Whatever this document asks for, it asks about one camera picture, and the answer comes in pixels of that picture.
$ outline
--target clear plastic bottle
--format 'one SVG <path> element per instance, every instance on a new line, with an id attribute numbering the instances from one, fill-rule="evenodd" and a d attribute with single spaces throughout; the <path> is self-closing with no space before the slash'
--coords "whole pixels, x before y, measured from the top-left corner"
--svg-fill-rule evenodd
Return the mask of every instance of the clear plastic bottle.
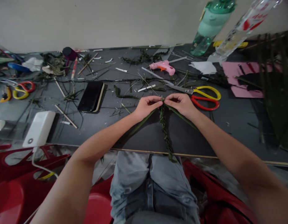
<path id="1" fill-rule="evenodd" d="M 241 17 L 239 22 L 229 32 L 227 38 L 209 56 L 208 61 L 224 61 L 265 20 L 270 10 L 281 2 L 282 0 L 255 0 L 247 13 Z"/>

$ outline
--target pink glue gun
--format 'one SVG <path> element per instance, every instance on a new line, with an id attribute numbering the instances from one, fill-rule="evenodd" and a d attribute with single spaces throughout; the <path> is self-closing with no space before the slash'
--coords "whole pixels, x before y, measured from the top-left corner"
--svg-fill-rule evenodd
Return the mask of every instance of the pink glue gun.
<path id="1" fill-rule="evenodd" d="M 169 73 L 169 75 L 171 75 L 171 76 L 174 75 L 174 73 L 175 73 L 175 69 L 169 65 L 168 60 L 152 63 L 151 65 L 149 65 L 149 67 L 151 69 L 160 68 L 162 71 L 166 70 Z"/>

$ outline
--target table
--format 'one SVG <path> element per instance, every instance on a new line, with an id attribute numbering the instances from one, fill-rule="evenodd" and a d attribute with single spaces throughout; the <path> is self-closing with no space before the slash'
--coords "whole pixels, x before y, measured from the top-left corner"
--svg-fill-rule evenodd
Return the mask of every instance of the table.
<path id="1" fill-rule="evenodd" d="M 185 52 L 189 52 L 190 45 L 186 44 L 182 47 L 176 47 L 174 49 L 175 54 L 179 54 L 182 56 L 187 56 Z M 148 54 L 153 54 L 156 49 L 147 50 Z M 147 67 L 147 63 L 143 63 L 140 65 L 129 65 L 123 62 L 119 57 L 126 58 L 135 58 L 140 55 L 140 50 L 135 50 L 131 48 L 123 48 L 123 49 L 104 49 L 99 52 L 99 57 L 102 58 L 99 60 L 95 60 L 95 63 L 104 63 L 105 61 L 113 58 L 111 67 L 109 67 L 109 71 L 102 75 L 99 79 L 105 80 L 105 90 L 102 96 L 101 107 L 98 112 L 93 114 L 88 113 L 78 113 L 77 112 L 77 103 L 66 102 L 63 101 L 63 96 L 57 87 L 56 83 L 51 82 L 47 85 L 47 87 L 38 86 L 38 90 L 29 96 L 29 98 L 25 100 L 15 100 L 12 99 L 7 103 L 0 104 L 0 119 L 4 119 L 12 124 L 14 124 L 19 116 L 23 113 L 25 108 L 29 105 L 29 99 L 36 94 L 36 98 L 41 97 L 40 104 L 42 108 L 38 108 L 38 106 L 32 104 L 28 106 L 28 109 L 22 115 L 20 121 L 14 128 L 11 134 L 9 135 L 0 135 L 1 139 L 16 139 L 23 140 L 25 134 L 28 131 L 28 127 L 31 124 L 34 115 L 39 111 L 44 110 L 52 110 L 59 113 L 59 111 L 55 108 L 54 104 L 59 104 L 59 107 L 68 114 L 68 117 L 73 120 L 73 122 L 78 126 L 78 129 L 75 129 L 72 125 L 67 125 L 61 123 L 61 121 L 66 121 L 66 119 L 59 115 L 55 118 L 54 124 L 50 131 L 50 135 L 48 137 L 48 143 L 55 143 L 59 145 L 70 145 L 70 146 L 79 146 L 85 140 L 87 140 L 90 136 L 95 134 L 96 132 L 102 130 L 105 127 L 108 127 L 124 116 L 128 115 L 128 112 L 123 108 L 121 112 L 123 112 L 120 116 L 111 116 L 114 112 L 118 113 L 119 108 L 121 107 L 121 101 L 126 107 L 130 107 L 129 110 L 132 112 L 135 110 L 135 106 L 137 105 L 137 99 L 121 99 L 115 96 L 114 87 L 115 83 L 107 83 L 107 80 L 118 80 L 118 79 L 138 79 L 140 75 L 143 74 L 143 70 L 141 67 Z M 177 56 L 171 55 L 169 60 L 177 59 Z M 205 60 L 205 58 L 195 58 L 197 61 Z M 191 72 L 197 72 L 194 68 L 188 66 L 188 60 L 182 60 L 179 62 L 175 62 L 172 64 L 176 69 L 180 70 L 189 70 Z M 107 67 L 108 65 L 103 64 L 90 64 L 91 68 L 96 71 Z M 78 71 L 83 67 L 82 64 L 77 66 L 77 72 L 75 74 L 76 78 Z M 128 73 L 116 71 L 115 68 L 120 68 L 127 70 Z M 98 71 L 99 75 L 103 73 L 105 70 Z M 80 78 L 92 79 L 92 75 L 86 76 L 90 72 L 85 69 L 82 74 L 79 76 Z M 156 71 L 156 74 L 169 79 L 169 75 L 167 73 Z M 62 83 L 64 81 L 69 80 L 71 76 L 71 71 L 69 71 L 69 75 L 66 77 L 59 77 L 58 81 L 60 83 L 63 91 L 72 91 L 73 84 L 72 83 Z M 152 75 L 146 73 L 146 77 L 152 77 Z M 151 84 L 160 84 L 158 81 L 153 81 Z M 132 86 L 132 92 L 130 93 L 130 83 L 116 83 L 121 90 L 121 94 L 131 94 L 137 95 L 139 97 L 155 95 L 152 90 L 148 92 L 140 92 L 136 91 L 142 88 L 142 82 L 135 84 Z M 219 86 L 209 84 L 210 86 L 214 86 L 216 89 L 220 91 L 222 94 L 222 99 L 220 100 L 220 107 L 213 111 L 214 121 L 215 123 L 222 128 L 224 131 L 232 135 L 234 138 L 239 140 L 249 149 L 251 149 L 257 156 L 259 156 L 263 161 L 267 164 L 280 165 L 280 166 L 288 166 L 288 152 L 282 149 L 278 149 L 277 140 L 274 135 L 266 135 L 266 143 L 263 144 L 260 142 L 259 131 L 258 129 L 248 125 L 247 123 L 254 124 L 258 126 L 259 120 L 264 123 L 264 132 L 267 134 L 273 133 L 270 121 L 266 114 L 266 109 L 263 104 L 262 99 L 240 99 L 235 98 L 232 91 L 228 89 L 223 89 Z M 76 90 L 85 89 L 85 82 L 77 82 L 74 84 Z M 166 92 L 157 91 L 156 93 L 162 97 L 166 97 L 169 94 L 176 92 L 173 90 L 168 90 Z M 210 113 L 208 111 L 202 111 L 206 116 L 209 116 Z M 169 116 L 167 119 L 168 123 L 168 132 L 170 139 L 172 141 L 172 147 L 174 153 L 180 156 L 197 156 L 197 157 L 208 157 L 208 158 L 216 158 L 216 155 L 206 139 L 197 131 L 195 131 L 191 126 L 189 126 L 185 121 L 180 119 L 176 114 L 169 112 Z M 163 140 L 163 134 L 161 131 L 161 126 L 159 123 L 159 113 L 154 113 L 148 121 L 141 127 L 141 129 L 128 141 L 125 140 L 123 136 L 114 146 L 113 148 L 116 150 L 130 150 L 136 152 L 150 152 L 150 153 L 166 153 L 165 142 Z"/>

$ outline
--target jeans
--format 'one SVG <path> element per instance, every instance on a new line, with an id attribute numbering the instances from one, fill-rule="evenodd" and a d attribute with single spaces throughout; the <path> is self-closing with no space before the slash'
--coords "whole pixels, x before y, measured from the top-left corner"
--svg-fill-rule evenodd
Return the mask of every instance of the jeans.
<path id="1" fill-rule="evenodd" d="M 185 177 L 181 160 L 172 163 L 163 155 L 118 152 L 110 195 L 114 224 L 125 223 L 139 211 L 200 223 L 197 198 Z"/>

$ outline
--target green water bottle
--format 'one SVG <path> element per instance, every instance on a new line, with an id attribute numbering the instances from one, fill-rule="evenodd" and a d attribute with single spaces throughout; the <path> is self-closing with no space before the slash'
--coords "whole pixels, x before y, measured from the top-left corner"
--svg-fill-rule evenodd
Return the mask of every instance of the green water bottle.
<path id="1" fill-rule="evenodd" d="M 234 11 L 235 1 L 214 0 L 206 4 L 200 19 L 198 32 L 191 47 L 192 55 L 201 56 L 206 52 Z"/>

